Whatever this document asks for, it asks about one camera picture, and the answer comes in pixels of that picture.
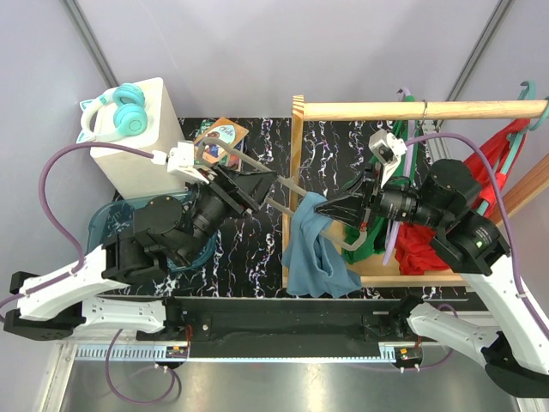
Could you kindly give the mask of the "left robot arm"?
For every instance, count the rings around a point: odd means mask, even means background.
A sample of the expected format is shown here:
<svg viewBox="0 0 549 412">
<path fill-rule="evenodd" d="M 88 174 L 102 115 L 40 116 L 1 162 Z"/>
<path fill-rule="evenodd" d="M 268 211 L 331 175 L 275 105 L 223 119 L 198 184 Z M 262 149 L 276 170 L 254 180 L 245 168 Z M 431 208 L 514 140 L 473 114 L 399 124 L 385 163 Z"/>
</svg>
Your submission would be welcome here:
<svg viewBox="0 0 549 412">
<path fill-rule="evenodd" d="M 277 179 L 275 172 L 241 173 L 215 166 L 181 201 L 161 195 L 133 212 L 131 224 L 95 247 L 81 262 L 49 275 L 16 272 L 4 331 L 35 341 L 61 340 L 85 330 L 113 328 L 160 333 L 174 340 L 185 319 L 159 301 L 108 300 L 107 291 L 156 280 L 169 265 L 188 267 L 228 218 L 257 212 Z"/>
</svg>

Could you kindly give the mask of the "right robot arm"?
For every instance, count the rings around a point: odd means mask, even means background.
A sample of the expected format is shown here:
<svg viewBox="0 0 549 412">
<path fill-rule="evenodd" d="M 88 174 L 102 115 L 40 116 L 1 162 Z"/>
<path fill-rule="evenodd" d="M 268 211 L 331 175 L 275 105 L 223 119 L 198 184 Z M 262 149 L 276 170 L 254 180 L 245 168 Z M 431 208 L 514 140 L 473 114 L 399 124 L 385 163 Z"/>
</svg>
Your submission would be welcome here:
<svg viewBox="0 0 549 412">
<path fill-rule="evenodd" d="M 502 390 L 517 398 L 548 396 L 548 319 L 533 315 L 513 276 L 509 238 L 473 210 L 482 186 L 461 161 L 436 161 L 419 189 L 382 180 L 383 166 L 368 166 L 351 186 L 315 211 L 362 229 L 378 217 L 434 229 L 430 245 L 462 276 L 496 321 L 480 327 L 408 296 L 389 313 L 394 337 L 430 338 L 484 368 Z"/>
</svg>

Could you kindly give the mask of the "blue tank top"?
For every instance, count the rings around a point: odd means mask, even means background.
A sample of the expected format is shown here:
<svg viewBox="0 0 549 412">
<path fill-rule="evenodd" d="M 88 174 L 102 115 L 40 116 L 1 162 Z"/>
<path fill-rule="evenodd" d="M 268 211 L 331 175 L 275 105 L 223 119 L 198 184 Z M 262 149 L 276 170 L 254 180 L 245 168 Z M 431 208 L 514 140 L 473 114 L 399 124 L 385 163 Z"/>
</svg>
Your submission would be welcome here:
<svg viewBox="0 0 549 412">
<path fill-rule="evenodd" d="M 321 235 L 332 223 L 315 212 L 325 200 L 315 192 L 307 193 L 291 219 L 291 237 L 282 255 L 282 265 L 289 271 L 290 295 L 340 298 L 362 288 L 360 276 L 347 268 L 333 243 Z"/>
</svg>

